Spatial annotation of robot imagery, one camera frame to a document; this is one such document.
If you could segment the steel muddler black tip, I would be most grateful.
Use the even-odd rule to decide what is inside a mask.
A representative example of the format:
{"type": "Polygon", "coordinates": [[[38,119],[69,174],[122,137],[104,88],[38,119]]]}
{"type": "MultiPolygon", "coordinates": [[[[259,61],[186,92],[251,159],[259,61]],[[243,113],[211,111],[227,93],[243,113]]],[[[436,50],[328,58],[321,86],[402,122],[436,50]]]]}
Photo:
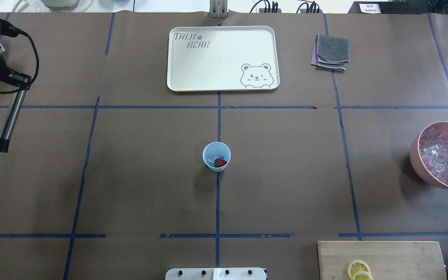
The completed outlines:
{"type": "Polygon", "coordinates": [[[9,150],[11,136],[14,132],[14,128],[16,126],[21,107],[23,106],[26,93],[26,89],[18,88],[18,91],[16,92],[16,94],[14,94],[14,99],[9,106],[5,124],[0,135],[0,152],[2,153],[7,153],[9,150]]]}

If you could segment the red strawberry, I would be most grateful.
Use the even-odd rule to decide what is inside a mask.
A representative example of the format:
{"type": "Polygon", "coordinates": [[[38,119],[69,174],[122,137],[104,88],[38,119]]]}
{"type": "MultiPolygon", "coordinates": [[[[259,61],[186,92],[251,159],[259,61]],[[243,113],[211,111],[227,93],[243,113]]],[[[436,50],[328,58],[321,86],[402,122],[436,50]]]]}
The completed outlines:
{"type": "Polygon", "coordinates": [[[228,162],[224,158],[218,157],[214,161],[214,167],[215,168],[221,168],[221,167],[224,167],[225,165],[227,165],[227,163],[228,162]]]}

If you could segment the light blue plastic cup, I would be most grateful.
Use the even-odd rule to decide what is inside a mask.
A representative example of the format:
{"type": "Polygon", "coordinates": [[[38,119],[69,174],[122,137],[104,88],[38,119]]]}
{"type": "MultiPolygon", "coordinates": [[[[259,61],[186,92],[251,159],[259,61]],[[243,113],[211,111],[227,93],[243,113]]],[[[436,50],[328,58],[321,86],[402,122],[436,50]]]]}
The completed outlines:
{"type": "Polygon", "coordinates": [[[222,172],[226,169],[231,161],[231,150],[223,142],[211,142],[203,150],[202,158],[205,165],[213,172],[222,172]],[[227,164],[221,168],[214,167],[216,158],[224,158],[227,164]]]}

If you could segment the pink bowl of ice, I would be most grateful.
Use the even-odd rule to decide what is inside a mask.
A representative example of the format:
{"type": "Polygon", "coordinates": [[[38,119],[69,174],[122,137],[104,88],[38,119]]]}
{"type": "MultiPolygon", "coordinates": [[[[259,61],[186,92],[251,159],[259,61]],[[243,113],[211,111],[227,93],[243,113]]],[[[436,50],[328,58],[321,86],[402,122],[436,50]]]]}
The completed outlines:
{"type": "Polygon", "coordinates": [[[414,140],[409,159],[421,179],[448,189],[448,122],[427,126],[414,140]]]}

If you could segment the cream bear tray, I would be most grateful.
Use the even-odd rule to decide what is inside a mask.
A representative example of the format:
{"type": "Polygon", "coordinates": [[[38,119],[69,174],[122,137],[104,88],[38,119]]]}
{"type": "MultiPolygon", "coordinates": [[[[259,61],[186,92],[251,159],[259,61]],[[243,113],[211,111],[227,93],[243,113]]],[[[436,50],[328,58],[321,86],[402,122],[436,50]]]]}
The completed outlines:
{"type": "Polygon", "coordinates": [[[166,84],[174,92],[277,89],[275,32],[269,26],[175,27],[166,84]]]}

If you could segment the grey folded cloth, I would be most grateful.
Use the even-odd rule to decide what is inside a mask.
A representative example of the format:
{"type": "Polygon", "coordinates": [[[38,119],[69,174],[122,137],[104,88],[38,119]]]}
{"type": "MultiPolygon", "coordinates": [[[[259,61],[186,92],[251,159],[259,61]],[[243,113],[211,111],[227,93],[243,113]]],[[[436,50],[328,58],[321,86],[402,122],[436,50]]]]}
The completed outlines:
{"type": "Polygon", "coordinates": [[[349,39],[317,34],[311,55],[311,65],[344,72],[350,62],[349,39]]]}

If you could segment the wooden cutting board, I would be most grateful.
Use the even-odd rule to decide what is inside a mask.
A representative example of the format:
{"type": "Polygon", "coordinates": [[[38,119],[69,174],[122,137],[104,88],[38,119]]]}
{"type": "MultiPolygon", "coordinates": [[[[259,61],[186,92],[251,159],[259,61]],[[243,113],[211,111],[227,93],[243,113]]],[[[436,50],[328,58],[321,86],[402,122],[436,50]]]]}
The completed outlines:
{"type": "Polygon", "coordinates": [[[437,241],[318,241],[322,280],[348,280],[348,265],[368,264],[375,280],[445,280],[437,241]]]}

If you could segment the lemon slices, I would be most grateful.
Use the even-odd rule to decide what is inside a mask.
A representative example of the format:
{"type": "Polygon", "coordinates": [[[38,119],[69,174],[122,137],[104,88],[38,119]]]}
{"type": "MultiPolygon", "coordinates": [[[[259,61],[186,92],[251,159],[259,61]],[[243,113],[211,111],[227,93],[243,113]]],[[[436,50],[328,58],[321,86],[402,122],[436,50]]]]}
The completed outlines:
{"type": "Polygon", "coordinates": [[[350,262],[346,271],[349,280],[373,280],[370,267],[360,259],[350,262]]]}

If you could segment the aluminium frame post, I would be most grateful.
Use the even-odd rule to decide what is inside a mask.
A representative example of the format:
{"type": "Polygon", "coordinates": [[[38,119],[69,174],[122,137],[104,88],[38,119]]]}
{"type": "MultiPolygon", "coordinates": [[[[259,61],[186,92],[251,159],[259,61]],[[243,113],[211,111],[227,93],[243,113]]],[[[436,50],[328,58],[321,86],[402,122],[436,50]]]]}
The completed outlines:
{"type": "Polygon", "coordinates": [[[210,0],[210,18],[227,18],[229,16],[228,0],[210,0]]]}

